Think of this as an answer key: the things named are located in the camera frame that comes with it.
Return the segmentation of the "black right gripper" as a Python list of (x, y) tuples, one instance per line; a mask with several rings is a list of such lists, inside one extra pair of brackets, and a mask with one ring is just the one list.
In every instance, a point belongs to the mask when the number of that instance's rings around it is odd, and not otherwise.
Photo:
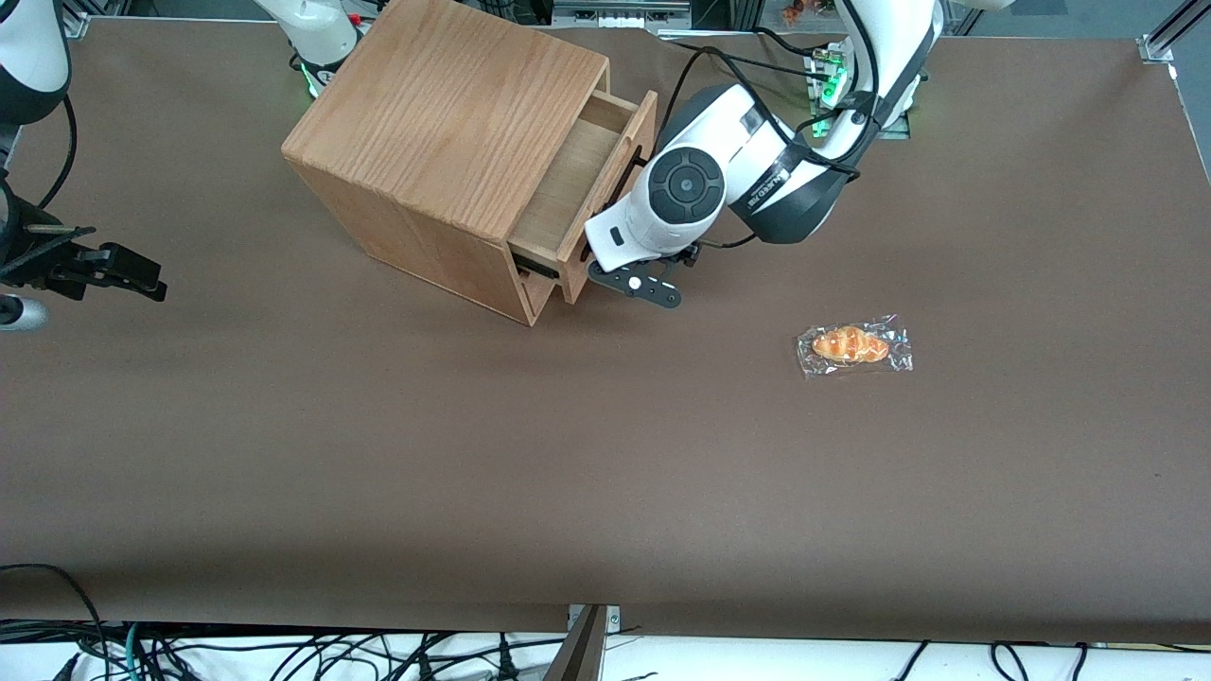
[(71, 271), (79, 252), (87, 251), (75, 240), (94, 231), (94, 227), (63, 224), (2, 227), (2, 285), (24, 288), (48, 279), (52, 292), (74, 301), (85, 298), (90, 284), (130, 290), (157, 303), (166, 299), (167, 285), (161, 280), (163, 267), (117, 244), (103, 244), (94, 251), (94, 274)]

